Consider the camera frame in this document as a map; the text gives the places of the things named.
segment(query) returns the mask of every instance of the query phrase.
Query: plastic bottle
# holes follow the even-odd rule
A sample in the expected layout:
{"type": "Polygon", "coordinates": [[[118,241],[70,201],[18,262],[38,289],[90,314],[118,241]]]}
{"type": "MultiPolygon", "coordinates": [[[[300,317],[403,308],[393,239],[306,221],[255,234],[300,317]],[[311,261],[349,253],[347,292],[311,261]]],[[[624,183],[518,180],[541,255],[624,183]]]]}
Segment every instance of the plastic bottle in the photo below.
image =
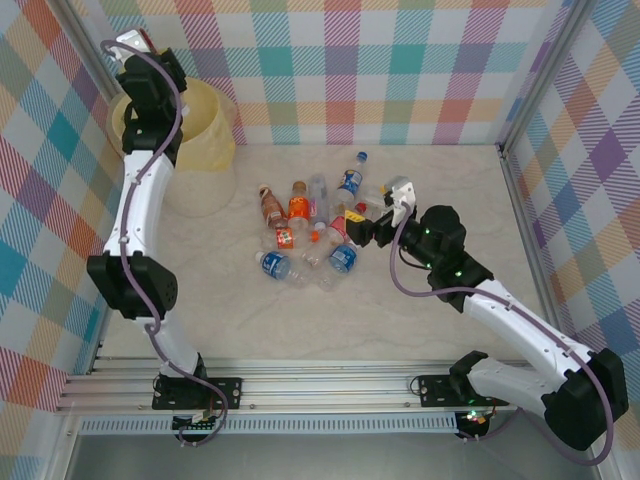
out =
{"type": "Polygon", "coordinates": [[[309,267],[304,262],[294,264],[291,259],[280,252],[258,252],[256,261],[262,267],[262,271],[295,287],[304,287],[309,283],[309,267]]]}
{"type": "Polygon", "coordinates": [[[324,230],[329,225],[329,196],[324,175],[318,173],[309,180],[309,215],[311,225],[316,230],[324,230]]]}
{"type": "Polygon", "coordinates": [[[356,193],[358,193],[358,188],[362,183],[362,175],[366,161],[367,154],[360,152],[356,157],[354,168],[344,172],[332,203],[332,210],[336,215],[344,215],[344,211],[351,207],[353,200],[356,198],[356,193]]]}
{"type": "Polygon", "coordinates": [[[316,283],[327,292],[335,289],[353,270],[357,258],[358,249],[355,243],[349,242],[344,245],[338,245],[329,255],[327,261],[322,264],[322,269],[316,277],[316,283]]]}
{"type": "Polygon", "coordinates": [[[294,230],[305,230],[309,226],[309,198],[307,184],[297,181],[291,189],[289,200],[289,226],[294,230]]]}
{"type": "Polygon", "coordinates": [[[264,221],[269,228],[284,228],[287,226],[287,216],[284,213],[284,209],[280,202],[271,192],[271,187],[266,184],[262,184],[258,187],[260,193],[260,199],[262,201],[262,215],[264,221]]]}
{"type": "Polygon", "coordinates": [[[272,250],[291,250],[306,248],[311,242],[317,242],[320,234],[316,231],[293,230],[292,228],[276,228],[262,233],[262,248],[272,250]]]}
{"type": "Polygon", "coordinates": [[[331,252],[347,239],[344,217],[336,217],[331,225],[320,235],[320,239],[302,254],[302,259],[313,268],[321,265],[331,252]]]}

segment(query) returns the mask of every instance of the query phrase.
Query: white floor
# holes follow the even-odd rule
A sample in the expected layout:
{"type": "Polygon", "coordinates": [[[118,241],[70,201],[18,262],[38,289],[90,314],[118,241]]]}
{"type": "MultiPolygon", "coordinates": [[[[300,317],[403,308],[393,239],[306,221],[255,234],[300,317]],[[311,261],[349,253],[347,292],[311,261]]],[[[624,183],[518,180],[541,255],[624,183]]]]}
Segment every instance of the white floor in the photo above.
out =
{"type": "MultiPolygon", "coordinates": [[[[205,357],[254,359],[454,360],[482,350],[519,358],[501,338],[437,299],[401,294],[389,276],[389,247],[370,244],[342,288],[287,288],[255,263],[260,215],[257,186],[272,185],[288,200],[293,181],[323,165],[331,188],[359,150],[369,154],[365,182],[381,185],[407,175],[418,215],[452,205],[467,228],[467,251],[523,303],[539,311],[495,149],[490,146],[238,147],[238,188],[231,203],[207,218],[164,208],[160,261],[179,283],[176,311],[205,357]]],[[[426,275],[400,263],[408,288],[429,289],[426,275]]],[[[153,356],[145,335],[114,313],[102,355],[153,356]]]]}

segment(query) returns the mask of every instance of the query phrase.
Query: blue bottle label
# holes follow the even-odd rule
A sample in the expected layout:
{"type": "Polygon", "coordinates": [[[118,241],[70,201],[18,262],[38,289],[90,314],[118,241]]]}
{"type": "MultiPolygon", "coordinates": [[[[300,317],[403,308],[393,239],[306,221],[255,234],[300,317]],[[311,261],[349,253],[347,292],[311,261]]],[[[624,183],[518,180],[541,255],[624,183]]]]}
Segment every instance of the blue bottle label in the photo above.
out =
{"type": "Polygon", "coordinates": [[[276,278],[276,272],[278,271],[278,264],[285,258],[285,255],[282,255],[278,252],[270,252],[265,255],[262,259],[262,270],[267,275],[276,278]]]}
{"type": "Polygon", "coordinates": [[[347,245],[340,245],[331,254],[332,258],[335,258],[344,265],[347,272],[350,272],[353,266],[356,264],[356,252],[353,248],[347,245]]]}
{"type": "Polygon", "coordinates": [[[357,172],[356,170],[347,170],[342,176],[338,189],[342,188],[344,190],[349,190],[355,197],[361,183],[362,175],[360,172],[357,172]]]}

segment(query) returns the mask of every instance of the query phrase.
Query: yellow bucket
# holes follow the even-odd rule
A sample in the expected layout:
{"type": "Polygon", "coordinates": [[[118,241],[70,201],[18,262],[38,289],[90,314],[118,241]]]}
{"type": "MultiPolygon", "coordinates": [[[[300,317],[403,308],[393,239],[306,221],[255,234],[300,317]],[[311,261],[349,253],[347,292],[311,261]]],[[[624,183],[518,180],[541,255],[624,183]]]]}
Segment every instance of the yellow bucket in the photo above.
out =
{"type": "MultiPolygon", "coordinates": [[[[109,105],[107,133],[122,153],[124,111],[129,97],[122,93],[109,105]]],[[[182,94],[182,143],[176,169],[167,186],[165,201],[188,217],[211,215],[224,207],[236,191],[233,156],[236,144],[231,134],[237,109],[222,91],[187,78],[182,94]]]]}

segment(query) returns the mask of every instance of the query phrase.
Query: brown bottle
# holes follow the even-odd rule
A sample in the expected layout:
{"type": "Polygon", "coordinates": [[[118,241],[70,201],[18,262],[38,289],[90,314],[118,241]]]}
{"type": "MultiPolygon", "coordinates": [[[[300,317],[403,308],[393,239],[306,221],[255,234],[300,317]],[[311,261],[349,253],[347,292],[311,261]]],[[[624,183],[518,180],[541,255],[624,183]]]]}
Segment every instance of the brown bottle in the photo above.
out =
{"type": "Polygon", "coordinates": [[[264,183],[258,187],[262,199],[262,215],[269,228],[285,228],[287,216],[278,199],[271,192],[271,187],[264,183]]]}

